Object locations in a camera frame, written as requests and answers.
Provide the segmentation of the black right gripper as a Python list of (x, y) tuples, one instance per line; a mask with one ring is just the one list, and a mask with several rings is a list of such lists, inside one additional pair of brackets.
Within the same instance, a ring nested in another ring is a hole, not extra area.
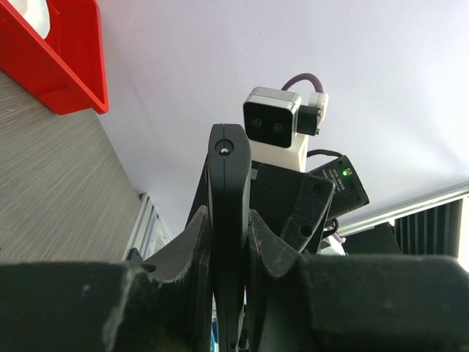
[(189, 213), (207, 207), (213, 227), (228, 230), (245, 247), (248, 212), (256, 211), (268, 229), (298, 252), (315, 253), (328, 218), (335, 186), (325, 178), (265, 163), (248, 168), (247, 154), (206, 157)]

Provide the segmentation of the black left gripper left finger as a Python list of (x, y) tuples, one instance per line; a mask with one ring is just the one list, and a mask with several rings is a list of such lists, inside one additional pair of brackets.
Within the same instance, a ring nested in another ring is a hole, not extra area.
[(142, 263), (1, 266), (3, 351), (208, 351), (211, 309), (206, 207)]

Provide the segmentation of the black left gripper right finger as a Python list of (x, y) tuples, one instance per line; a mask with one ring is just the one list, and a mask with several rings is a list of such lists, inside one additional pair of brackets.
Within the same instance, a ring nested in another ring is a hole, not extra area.
[(251, 211), (252, 351), (466, 351), (468, 273), (440, 256), (295, 251)]

